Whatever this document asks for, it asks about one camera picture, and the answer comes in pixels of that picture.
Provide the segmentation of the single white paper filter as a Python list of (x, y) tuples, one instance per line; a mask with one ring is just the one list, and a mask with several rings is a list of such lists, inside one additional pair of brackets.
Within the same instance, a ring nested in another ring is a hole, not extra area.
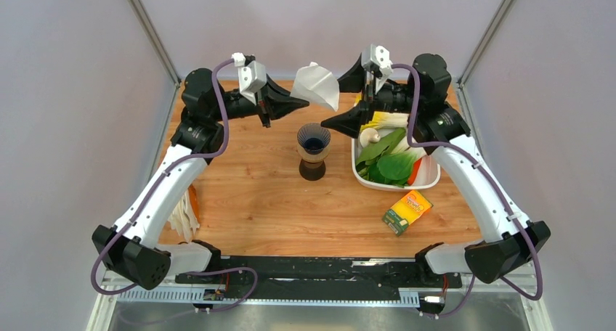
[(297, 70), (291, 96), (334, 112), (339, 109), (339, 83), (331, 71), (316, 62)]

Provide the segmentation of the blue glass cone dripper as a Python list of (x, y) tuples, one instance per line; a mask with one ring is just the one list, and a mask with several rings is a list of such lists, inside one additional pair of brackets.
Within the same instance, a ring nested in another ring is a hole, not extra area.
[(298, 130), (297, 141), (305, 152), (316, 155), (330, 144), (331, 133), (319, 123), (308, 123)]

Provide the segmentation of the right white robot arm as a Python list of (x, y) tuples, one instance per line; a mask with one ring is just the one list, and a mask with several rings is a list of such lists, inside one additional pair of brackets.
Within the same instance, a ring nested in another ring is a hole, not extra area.
[(358, 59), (338, 84), (343, 93), (360, 94), (359, 103), (324, 120), (322, 126), (356, 138), (361, 125), (375, 113), (405, 113), (409, 143), (435, 159), (464, 197), (479, 225), (481, 240), (424, 248), (416, 255), (416, 280), (432, 286), (445, 273), (465, 273), (490, 284), (506, 280), (527, 263), (534, 266), (537, 280), (542, 280), (538, 253), (550, 229), (543, 221), (531, 220), (506, 193), (482, 157), (468, 124), (447, 102), (452, 77), (445, 60), (438, 54), (418, 55), (407, 66), (406, 83), (389, 78), (396, 67), (383, 56)]

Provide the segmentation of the brown glass coffee carafe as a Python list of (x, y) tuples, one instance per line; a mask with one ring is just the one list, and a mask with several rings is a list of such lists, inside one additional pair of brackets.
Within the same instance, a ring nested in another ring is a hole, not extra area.
[(319, 162), (301, 160), (299, 164), (300, 176), (307, 181), (317, 181), (325, 175), (325, 172), (326, 164), (323, 160)]

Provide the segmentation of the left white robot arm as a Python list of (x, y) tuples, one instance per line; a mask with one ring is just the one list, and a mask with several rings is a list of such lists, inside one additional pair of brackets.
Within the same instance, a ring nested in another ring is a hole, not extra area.
[(257, 116), (268, 127), (273, 120), (309, 106), (268, 75), (263, 78), (265, 82), (255, 88), (256, 101), (251, 102), (240, 89), (225, 91), (208, 68), (187, 75), (181, 122), (163, 162), (114, 225), (99, 225), (92, 234), (98, 256), (90, 279), (98, 292), (105, 292), (97, 283), (100, 265), (128, 279), (132, 287), (146, 290), (177, 274), (195, 273), (205, 283), (221, 277), (222, 263), (214, 258), (219, 251), (212, 245), (201, 240), (162, 245), (159, 237), (189, 186), (224, 152), (230, 119)]

